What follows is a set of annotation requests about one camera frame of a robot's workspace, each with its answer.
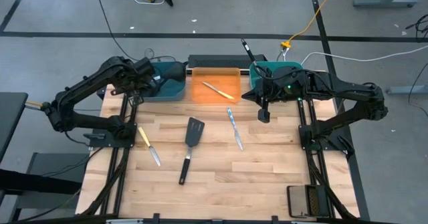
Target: concrete floor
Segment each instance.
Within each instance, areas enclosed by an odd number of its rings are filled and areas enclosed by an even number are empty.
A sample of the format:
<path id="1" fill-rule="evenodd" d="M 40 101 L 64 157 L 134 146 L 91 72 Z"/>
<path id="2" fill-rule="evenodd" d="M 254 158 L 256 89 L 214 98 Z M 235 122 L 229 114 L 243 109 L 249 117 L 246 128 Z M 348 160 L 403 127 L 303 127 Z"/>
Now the concrete floor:
<path id="1" fill-rule="evenodd" d="M 0 19 L 14 0 L 0 0 Z M 175 6 L 138 5 L 133 1 L 103 0 L 112 30 L 120 33 L 281 33 L 301 31 L 314 14 L 311 0 L 175 0 Z M 352 0 L 330 0 L 322 11 L 329 36 L 413 37 L 404 30 L 427 14 L 428 0 L 412 9 L 356 9 Z M 107 27 L 98 0 L 23 0 L 5 31 L 96 32 Z M 306 35 L 319 35 L 316 23 Z M 238 39 L 119 39 L 134 58 L 147 47 L 156 55 L 173 55 L 185 61 L 190 54 L 245 54 Z M 254 53 L 274 60 L 279 40 L 249 39 Z M 423 43 L 330 42 L 332 53 L 351 58 L 375 58 L 423 46 Z M 301 62 L 310 52 L 323 51 L 320 41 L 294 41 L 289 61 Z M 342 80 L 374 82 L 382 89 L 411 85 L 424 64 L 427 51 L 378 62 L 334 59 Z M 0 91 L 29 93 L 29 99 L 50 101 L 64 86 L 97 70 L 113 55 L 122 55 L 110 38 L 0 37 Z M 312 56 L 305 68 L 327 70 L 322 56 Z M 426 84 L 428 73 L 419 83 Z M 428 213 L 428 119 L 411 107 L 406 96 L 385 96 L 388 116 L 379 122 L 360 121 L 351 126 L 370 218 L 393 223 L 426 223 Z M 428 108 L 427 98 L 413 103 Z M 97 109 L 91 96 L 78 108 Z M 345 102 L 347 108 L 352 102 Z M 71 133 L 83 139 L 85 131 Z M 85 146 L 54 132 L 42 113 L 26 110 L 0 167 L 24 172 L 33 152 L 87 152 Z M 13 197 L 0 209 L 7 219 Z M 66 215 L 67 212 L 53 216 Z"/>

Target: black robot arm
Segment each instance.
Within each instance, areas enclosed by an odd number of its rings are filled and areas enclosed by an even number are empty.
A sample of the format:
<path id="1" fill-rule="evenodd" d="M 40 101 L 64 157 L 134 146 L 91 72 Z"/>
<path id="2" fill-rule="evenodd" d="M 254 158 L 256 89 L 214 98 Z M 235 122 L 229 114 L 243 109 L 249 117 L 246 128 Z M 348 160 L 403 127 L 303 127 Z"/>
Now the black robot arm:
<path id="1" fill-rule="evenodd" d="M 49 118 L 53 129 L 59 132 L 76 127 L 96 128 L 111 132 L 114 138 L 128 138 L 126 125 L 119 116 L 102 118 L 78 114 L 73 111 L 74 105 L 107 84 L 114 86 L 112 95 L 125 93 L 133 104 L 138 105 L 143 102 L 142 92 L 152 88 L 152 74 L 154 68 L 147 58 L 134 64 L 122 57 L 111 57 L 97 72 L 89 77 L 84 76 L 81 82 L 58 93 L 51 103 L 43 103 L 41 110 Z"/>
<path id="2" fill-rule="evenodd" d="M 354 108 L 328 120 L 311 123 L 308 132 L 311 139 L 328 136 L 333 130 L 358 120 L 380 120 L 387 115 L 382 90 L 373 83 L 353 84 L 339 80 L 327 72 L 319 72 L 295 67 L 278 68 L 273 74 L 269 69 L 256 66 L 261 79 L 255 88 L 242 98 L 256 102 L 261 106 L 258 118 L 262 122 L 270 121 L 269 103 L 293 100 L 329 100 L 343 98 L 355 100 Z"/>

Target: teal bin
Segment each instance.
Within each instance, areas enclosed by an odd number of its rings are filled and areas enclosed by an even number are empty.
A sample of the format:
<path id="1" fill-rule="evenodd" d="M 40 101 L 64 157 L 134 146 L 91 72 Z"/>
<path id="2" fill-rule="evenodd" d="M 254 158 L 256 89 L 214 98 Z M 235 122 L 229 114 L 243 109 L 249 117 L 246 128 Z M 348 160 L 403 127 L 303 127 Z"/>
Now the teal bin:
<path id="1" fill-rule="evenodd" d="M 285 66 L 292 66 L 299 69 L 302 69 L 303 67 L 298 62 L 257 62 L 257 65 L 260 67 L 268 67 L 272 72 L 277 70 L 280 67 Z M 254 89 L 255 87 L 255 81 L 260 79 L 261 77 L 255 72 L 254 65 L 252 64 L 249 67 L 249 86 L 251 89 Z"/>
<path id="2" fill-rule="evenodd" d="M 153 77 L 155 78 L 160 76 L 162 73 L 165 73 L 173 63 L 174 62 L 153 62 Z M 150 97 L 149 93 L 144 93 L 143 98 L 144 101 L 147 102 L 178 101 L 185 97 L 185 90 L 186 81 L 178 82 L 175 80 L 168 80 L 156 96 Z"/>

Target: knife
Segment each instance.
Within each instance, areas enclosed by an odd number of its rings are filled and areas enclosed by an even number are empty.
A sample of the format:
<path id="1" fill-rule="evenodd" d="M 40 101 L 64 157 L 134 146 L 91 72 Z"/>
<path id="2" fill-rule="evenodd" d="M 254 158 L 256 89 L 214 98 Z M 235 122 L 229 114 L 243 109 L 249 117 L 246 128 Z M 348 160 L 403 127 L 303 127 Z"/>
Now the knife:
<path id="1" fill-rule="evenodd" d="M 228 98 L 230 100 L 234 99 L 234 97 L 232 97 L 229 94 L 226 94 L 226 93 L 220 91 L 219 89 L 217 89 L 216 87 L 212 86 L 211 84 L 208 84 L 207 82 L 202 81 L 202 84 L 205 84 L 206 86 L 208 86 L 212 90 L 216 91 L 217 93 L 221 94 L 222 96 L 224 96 L 224 97 L 226 97 L 226 98 Z"/>
<path id="2" fill-rule="evenodd" d="M 236 127 L 235 119 L 233 118 L 232 110 L 231 110 L 230 107 L 227 107 L 227 113 L 229 113 L 230 121 L 232 121 L 233 129 L 235 130 L 235 139 L 236 139 L 236 142 L 238 143 L 239 148 L 241 150 L 243 150 L 241 138 L 239 137 L 239 133 L 238 133 L 238 128 Z"/>
<path id="3" fill-rule="evenodd" d="M 144 141 L 146 142 L 148 149 L 150 150 L 150 152 L 152 153 L 152 156 L 154 158 L 154 160 L 156 161 L 158 166 L 161 166 L 161 160 L 159 159 L 158 154 L 156 153 L 156 150 L 154 149 L 153 146 L 150 145 L 150 142 L 148 141 L 148 138 L 146 136 L 146 133 L 144 133 L 144 130 L 140 127 L 138 127 L 138 131 L 140 132 L 141 137 L 144 139 Z"/>

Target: black spatula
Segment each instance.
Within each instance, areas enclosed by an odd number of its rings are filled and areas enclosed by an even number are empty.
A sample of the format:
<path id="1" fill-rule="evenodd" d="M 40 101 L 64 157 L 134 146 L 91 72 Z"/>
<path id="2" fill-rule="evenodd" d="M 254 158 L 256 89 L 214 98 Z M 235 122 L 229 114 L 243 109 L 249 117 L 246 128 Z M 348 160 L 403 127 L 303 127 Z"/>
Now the black spatula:
<path id="1" fill-rule="evenodd" d="M 187 131 L 186 131 L 186 140 L 185 140 L 185 143 L 188 146 L 187 155 L 183 163 L 183 168 L 181 169 L 181 175 L 179 180 L 180 185 L 185 184 L 187 171 L 190 165 L 190 157 L 192 155 L 192 148 L 198 145 L 199 140 L 201 139 L 201 136 L 202 136 L 204 125 L 205 125 L 204 122 L 201 122 L 195 118 L 191 118 L 191 117 L 189 118 L 189 123 L 187 124 Z"/>

